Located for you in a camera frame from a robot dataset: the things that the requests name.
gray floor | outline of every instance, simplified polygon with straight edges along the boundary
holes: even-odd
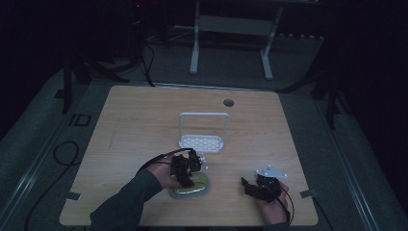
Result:
[[[276,90],[301,79],[307,71],[321,40],[279,37],[272,46],[270,62],[274,78],[267,81],[256,49],[221,47],[217,37],[203,37],[198,73],[190,75],[191,34],[175,34],[170,47],[164,48],[155,38],[151,78],[157,86],[186,85],[217,88]],[[151,52],[146,49],[149,61]],[[123,73],[129,85],[146,85],[145,77],[136,68]],[[84,155],[93,128],[111,86],[117,83],[94,76],[89,86],[74,85],[74,105],[62,115],[63,102],[55,99],[62,87],[62,73],[53,76],[33,99],[21,119],[0,142],[0,208],[1,230],[24,230],[30,210],[47,188],[66,170],[56,163],[53,150],[64,141],[79,145],[78,158]],[[280,94],[309,188],[316,197],[334,230],[408,230],[407,217],[395,200],[393,192],[376,162],[372,150],[353,115],[335,115],[336,130],[324,120],[325,100],[315,101],[309,95],[313,84],[289,94]],[[74,114],[89,115],[89,126],[69,126]],[[69,163],[74,157],[72,145],[57,150]],[[30,168],[38,166],[38,176]],[[69,192],[78,167],[71,167],[40,200],[29,220],[29,230],[83,230],[59,223],[64,199]],[[30,180],[28,194],[12,197],[18,186]],[[319,223],[315,226],[293,226],[292,230],[330,230],[322,211],[317,208]]]

dark sleeve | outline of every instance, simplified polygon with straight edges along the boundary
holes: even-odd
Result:
[[[162,186],[153,173],[142,170],[120,192],[90,214],[89,230],[136,230],[144,202],[161,190]]]
[[[271,224],[264,227],[264,231],[289,231],[290,226],[286,222]]]

table top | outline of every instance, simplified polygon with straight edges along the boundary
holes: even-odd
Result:
[[[226,107],[225,99],[233,100],[234,106]],[[281,181],[290,188],[293,199],[292,225],[318,222],[313,200],[299,194],[308,185],[276,93],[116,86],[108,95],[71,188],[81,198],[66,201],[61,224],[89,225],[89,214],[118,193],[146,161],[179,149],[178,119],[185,112],[230,116],[223,148],[205,154],[209,168],[201,172],[209,177],[211,189],[185,199],[173,199],[167,190],[159,192],[144,204],[140,225],[264,225],[254,199],[244,194],[241,177],[255,184],[254,171],[267,165],[288,174]],[[193,129],[222,130],[217,122],[206,119],[197,124]],[[202,129],[200,124],[212,128]]]

dark background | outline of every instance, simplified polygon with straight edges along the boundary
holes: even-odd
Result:
[[[283,3],[286,8],[278,32],[325,37],[329,49],[318,54],[317,63],[319,57],[326,56],[338,61],[339,88],[407,212],[408,7],[398,1],[352,2]],[[68,54],[80,50],[107,62],[129,55],[129,47],[122,44],[129,39],[141,42],[140,31],[132,30],[128,23],[132,16],[129,9],[136,13],[132,20],[146,19],[164,42],[166,26],[193,24],[193,1],[138,3],[147,10],[133,9],[135,3],[129,1],[2,1],[0,139],[48,78],[63,67]],[[213,4],[209,9],[216,12],[217,3]],[[234,14],[242,8],[229,11]],[[246,13],[252,13],[250,7]],[[318,64],[319,68],[327,66]]]

white plastic basket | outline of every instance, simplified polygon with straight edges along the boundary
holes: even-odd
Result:
[[[184,135],[184,116],[225,116],[222,136],[211,135]],[[228,128],[229,115],[227,113],[181,113],[179,115],[179,145],[182,148],[191,147],[197,152],[217,153],[224,146],[224,137]]]

